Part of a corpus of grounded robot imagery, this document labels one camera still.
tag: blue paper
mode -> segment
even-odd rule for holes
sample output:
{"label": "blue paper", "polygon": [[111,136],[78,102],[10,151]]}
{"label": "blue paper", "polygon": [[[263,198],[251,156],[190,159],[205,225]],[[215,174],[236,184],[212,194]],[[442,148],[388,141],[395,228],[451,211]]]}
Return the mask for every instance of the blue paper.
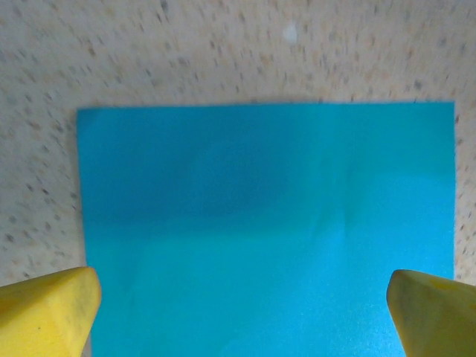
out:
{"label": "blue paper", "polygon": [[78,113],[95,356],[403,356],[398,268],[453,275],[452,103]]}

